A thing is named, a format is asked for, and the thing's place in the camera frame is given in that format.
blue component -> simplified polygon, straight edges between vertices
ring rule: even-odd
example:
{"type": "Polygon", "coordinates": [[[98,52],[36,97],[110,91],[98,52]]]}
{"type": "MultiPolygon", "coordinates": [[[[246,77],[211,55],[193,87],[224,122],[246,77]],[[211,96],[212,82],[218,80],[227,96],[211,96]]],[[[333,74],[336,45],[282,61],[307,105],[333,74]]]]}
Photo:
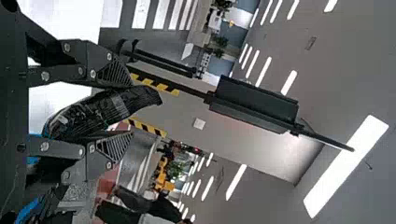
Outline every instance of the blue component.
{"type": "Polygon", "coordinates": [[[28,165],[34,165],[40,161],[40,158],[38,157],[28,157],[27,158],[27,164],[28,165]]]}
{"type": "Polygon", "coordinates": [[[36,208],[39,204],[39,199],[36,198],[34,201],[26,205],[22,208],[22,210],[18,213],[18,217],[15,220],[15,224],[23,224],[24,219],[30,214],[30,212],[36,208]]]}

white panel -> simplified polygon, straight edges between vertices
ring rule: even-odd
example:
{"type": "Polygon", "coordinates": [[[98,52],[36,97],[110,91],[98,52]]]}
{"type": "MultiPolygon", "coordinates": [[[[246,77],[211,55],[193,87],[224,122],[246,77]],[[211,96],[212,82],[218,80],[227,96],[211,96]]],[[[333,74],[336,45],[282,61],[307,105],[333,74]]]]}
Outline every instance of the white panel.
{"type": "Polygon", "coordinates": [[[157,11],[155,12],[154,24],[152,25],[153,29],[163,29],[169,8],[169,2],[170,0],[159,0],[157,11]]]}
{"type": "Polygon", "coordinates": [[[226,21],[233,21],[233,24],[245,29],[249,28],[253,14],[240,8],[232,7],[229,12],[225,13],[226,21]]]}
{"type": "Polygon", "coordinates": [[[195,10],[197,9],[198,1],[199,0],[194,0],[194,5],[192,6],[192,12],[190,14],[190,18],[189,18],[189,22],[187,23],[186,30],[190,30],[191,28],[192,20],[194,19],[195,10]]]}
{"type": "Polygon", "coordinates": [[[178,16],[180,15],[181,7],[183,6],[184,0],[176,0],[175,7],[172,12],[171,22],[169,23],[169,30],[176,30],[178,16]]]}
{"type": "Polygon", "coordinates": [[[179,30],[184,30],[186,26],[187,18],[189,17],[189,12],[191,8],[192,0],[187,0],[186,6],[184,7],[183,16],[181,17],[180,25],[178,27],[179,30]]]}
{"type": "Polygon", "coordinates": [[[146,21],[149,15],[149,4],[150,0],[137,0],[136,8],[134,9],[134,21],[132,22],[132,28],[134,29],[145,29],[146,21]]]}
{"type": "Polygon", "coordinates": [[[355,152],[342,150],[304,198],[304,205],[309,216],[315,217],[318,214],[388,127],[388,124],[371,115],[364,120],[346,143],[348,146],[354,147],[355,152]]]}
{"type": "Polygon", "coordinates": [[[122,0],[105,0],[101,27],[119,28],[121,11],[122,0]]]}

ceiling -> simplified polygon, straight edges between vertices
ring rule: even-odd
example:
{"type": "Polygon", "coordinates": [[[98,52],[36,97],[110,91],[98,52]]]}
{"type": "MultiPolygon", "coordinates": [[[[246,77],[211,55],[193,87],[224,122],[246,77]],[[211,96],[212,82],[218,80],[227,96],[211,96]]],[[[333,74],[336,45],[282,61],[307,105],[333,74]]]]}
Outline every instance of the ceiling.
{"type": "Polygon", "coordinates": [[[320,133],[345,142],[367,115],[390,126],[395,119],[394,85],[396,32],[392,1],[339,0],[334,11],[323,13],[328,0],[301,1],[294,17],[287,21],[292,0],[283,1],[274,23],[268,15],[260,26],[267,1],[261,9],[246,43],[253,46],[247,66],[238,63],[234,78],[244,78],[256,49],[261,51],[249,80],[255,83],[267,57],[272,63],[260,85],[280,91],[291,70],[298,76],[288,96],[300,102],[300,117],[320,133]],[[315,36],[311,50],[304,49],[315,36]]]}

black metal rod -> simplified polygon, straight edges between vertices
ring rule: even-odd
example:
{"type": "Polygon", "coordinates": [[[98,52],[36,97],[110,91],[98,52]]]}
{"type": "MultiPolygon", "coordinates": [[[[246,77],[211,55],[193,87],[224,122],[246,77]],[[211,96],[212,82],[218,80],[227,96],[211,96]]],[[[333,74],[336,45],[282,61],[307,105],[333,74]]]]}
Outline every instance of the black metal rod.
{"type": "Polygon", "coordinates": [[[170,60],[165,59],[165,58],[162,58],[162,57],[160,57],[160,56],[157,56],[157,55],[148,53],[148,52],[143,51],[143,50],[141,50],[141,49],[136,49],[136,50],[134,51],[134,53],[141,54],[141,55],[143,55],[143,56],[145,56],[145,57],[148,57],[148,58],[151,58],[151,59],[160,61],[160,62],[162,62],[162,63],[169,63],[169,64],[171,64],[171,65],[174,66],[174,67],[181,68],[181,69],[186,70],[186,71],[189,71],[189,72],[191,72],[191,73],[196,73],[196,68],[195,68],[195,67],[188,67],[188,66],[186,66],[186,65],[184,65],[184,64],[181,64],[181,63],[175,63],[175,62],[173,62],[173,61],[170,61],[170,60]]]}
{"type": "Polygon", "coordinates": [[[177,90],[180,90],[180,91],[184,91],[184,92],[186,92],[186,93],[188,93],[190,95],[199,97],[199,98],[201,98],[203,100],[205,100],[205,99],[207,99],[209,97],[209,95],[204,93],[204,92],[195,90],[195,89],[190,88],[188,86],[180,85],[180,84],[178,84],[178,83],[176,83],[174,81],[171,81],[169,79],[165,79],[165,78],[162,78],[162,77],[154,76],[154,75],[152,75],[150,73],[144,72],[144,71],[139,70],[137,68],[134,68],[134,67],[132,67],[130,65],[127,65],[127,67],[128,67],[128,70],[131,73],[135,73],[135,74],[137,74],[139,76],[143,76],[143,77],[155,80],[155,81],[163,83],[164,85],[167,85],[167,86],[169,86],[171,88],[174,88],[174,89],[177,89],[177,90]]]}
{"type": "Polygon", "coordinates": [[[193,73],[191,73],[191,72],[187,72],[187,71],[181,70],[179,68],[176,68],[174,66],[168,65],[166,63],[161,63],[161,62],[155,61],[153,59],[147,58],[147,57],[145,57],[143,55],[140,55],[140,54],[137,54],[137,53],[131,53],[131,52],[128,52],[128,51],[125,50],[121,54],[130,56],[130,57],[132,57],[132,58],[134,58],[134,59],[136,59],[138,61],[149,63],[149,64],[152,64],[154,66],[160,67],[162,69],[168,70],[170,72],[182,75],[183,77],[192,78],[192,76],[193,76],[193,73]]]}

fluorescent light panel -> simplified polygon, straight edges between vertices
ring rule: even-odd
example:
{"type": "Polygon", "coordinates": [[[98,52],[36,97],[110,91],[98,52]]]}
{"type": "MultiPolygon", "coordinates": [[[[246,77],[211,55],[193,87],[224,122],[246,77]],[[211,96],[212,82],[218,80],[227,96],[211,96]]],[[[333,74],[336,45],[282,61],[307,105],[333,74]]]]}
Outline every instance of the fluorescent light panel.
{"type": "Polygon", "coordinates": [[[180,206],[180,209],[178,211],[183,212],[183,209],[184,209],[184,203],[180,206]]]}
{"type": "Polygon", "coordinates": [[[134,10],[134,21],[132,28],[145,29],[146,21],[149,15],[150,0],[137,0],[136,9],[134,10]]]}
{"type": "Polygon", "coordinates": [[[201,197],[201,201],[202,201],[202,202],[205,200],[205,198],[206,198],[206,196],[207,196],[207,193],[209,193],[210,187],[212,187],[212,184],[213,184],[213,181],[214,181],[214,180],[215,180],[215,177],[214,177],[214,176],[211,176],[210,179],[209,179],[209,181],[207,182],[205,191],[204,191],[204,193],[202,194],[202,197],[201,197]]]}
{"type": "Polygon", "coordinates": [[[259,51],[259,50],[256,50],[256,53],[255,53],[254,56],[253,56],[253,60],[251,61],[250,67],[249,67],[248,70],[247,70],[246,78],[248,78],[248,77],[250,76],[251,70],[253,69],[254,64],[256,63],[257,58],[259,57],[259,54],[260,54],[260,51],[259,51]]]}
{"type": "Polygon", "coordinates": [[[246,171],[247,166],[245,164],[242,164],[239,167],[238,172],[236,173],[235,177],[233,178],[233,182],[231,182],[230,187],[228,187],[227,192],[225,193],[225,200],[229,201],[231,196],[233,196],[233,191],[235,190],[236,186],[238,185],[239,181],[242,178],[242,175],[246,171]]]}
{"type": "Polygon", "coordinates": [[[270,2],[268,3],[267,9],[265,9],[264,15],[262,16],[262,21],[260,22],[260,25],[264,25],[265,20],[267,19],[268,13],[270,12],[273,3],[274,0],[270,0],[270,2]]]}
{"type": "Polygon", "coordinates": [[[285,85],[283,85],[282,90],[280,91],[283,95],[288,94],[288,91],[290,90],[290,87],[296,78],[297,78],[297,72],[294,70],[291,71],[288,79],[285,82],[285,85]]]}
{"type": "Polygon", "coordinates": [[[198,180],[198,183],[197,183],[197,185],[195,186],[194,192],[192,193],[192,198],[195,198],[195,196],[197,195],[198,189],[199,189],[199,187],[201,187],[201,183],[202,183],[201,179],[198,180]]]}
{"type": "Polygon", "coordinates": [[[248,49],[248,44],[245,44],[245,47],[244,47],[244,49],[242,50],[241,57],[239,57],[239,62],[240,62],[240,63],[241,63],[242,60],[244,59],[244,56],[245,56],[245,53],[247,52],[247,49],[248,49]]]}
{"type": "Polygon", "coordinates": [[[282,3],[283,3],[283,0],[278,0],[277,1],[276,8],[275,8],[275,10],[273,12],[273,16],[271,17],[270,23],[273,23],[275,21],[277,13],[279,12],[280,7],[282,6],[282,3]]]}
{"type": "Polygon", "coordinates": [[[183,216],[181,217],[181,219],[186,218],[188,213],[189,213],[189,208],[187,207],[186,210],[184,210],[184,213],[183,213],[183,216]]]}
{"type": "Polygon", "coordinates": [[[152,24],[153,29],[163,29],[165,25],[166,14],[168,12],[170,0],[159,0],[157,11],[155,12],[154,23],[152,24]]]}
{"type": "Polygon", "coordinates": [[[259,9],[258,9],[258,8],[257,8],[256,11],[254,12],[253,19],[251,20],[250,25],[249,25],[250,28],[253,26],[254,21],[255,21],[256,18],[257,18],[257,14],[259,14],[259,9]]]}
{"type": "Polygon", "coordinates": [[[260,84],[262,84],[262,79],[264,78],[265,73],[267,72],[268,67],[269,67],[270,64],[271,64],[271,61],[272,61],[272,58],[271,58],[271,57],[268,57],[268,58],[267,58],[267,61],[265,61],[265,64],[264,64],[264,66],[262,67],[262,71],[260,72],[260,75],[259,75],[259,78],[257,79],[257,82],[256,82],[255,87],[259,87],[260,84]]]}
{"type": "Polygon", "coordinates": [[[194,166],[192,168],[192,172],[191,172],[192,175],[194,175],[195,172],[197,171],[198,165],[199,165],[199,163],[197,162],[197,160],[195,160],[195,164],[194,164],[194,166]]]}
{"type": "Polygon", "coordinates": [[[205,157],[202,157],[201,162],[199,163],[199,166],[198,166],[198,172],[201,171],[201,168],[202,168],[202,165],[204,165],[204,162],[205,162],[205,157]]]}
{"type": "Polygon", "coordinates": [[[250,53],[252,50],[253,50],[253,47],[250,46],[250,48],[248,48],[248,51],[247,51],[247,57],[245,58],[244,63],[242,63],[242,70],[244,70],[245,65],[247,65],[248,57],[250,56],[250,53]]]}
{"type": "Polygon", "coordinates": [[[192,188],[194,188],[194,182],[192,181],[189,187],[189,190],[187,191],[187,196],[190,196],[191,192],[192,192],[192,188]]]}
{"type": "Polygon", "coordinates": [[[315,217],[320,212],[388,128],[388,124],[371,115],[364,120],[346,143],[355,152],[342,150],[305,196],[309,216],[315,217]]]}
{"type": "Polygon", "coordinates": [[[300,4],[300,0],[294,0],[294,3],[293,3],[293,5],[290,8],[290,11],[289,11],[289,14],[288,14],[288,17],[287,17],[288,21],[291,20],[291,18],[293,18],[294,12],[296,11],[297,6],[299,4],[300,4]]]}
{"type": "Polygon", "coordinates": [[[331,12],[334,10],[335,5],[337,5],[338,0],[329,0],[326,7],[324,8],[324,12],[331,12]]]}
{"type": "Polygon", "coordinates": [[[212,159],[213,159],[213,156],[214,156],[213,152],[212,152],[212,153],[210,153],[210,155],[209,155],[209,159],[207,159],[207,162],[206,162],[206,167],[209,167],[209,165],[210,165],[210,162],[211,162],[211,161],[212,161],[212,159]]]}
{"type": "Polygon", "coordinates": [[[182,192],[183,194],[185,194],[187,192],[187,190],[189,189],[190,183],[185,184],[185,186],[186,186],[186,188],[182,192]]]}
{"type": "Polygon", "coordinates": [[[197,216],[194,214],[191,216],[190,221],[193,223],[196,220],[197,216]]]}

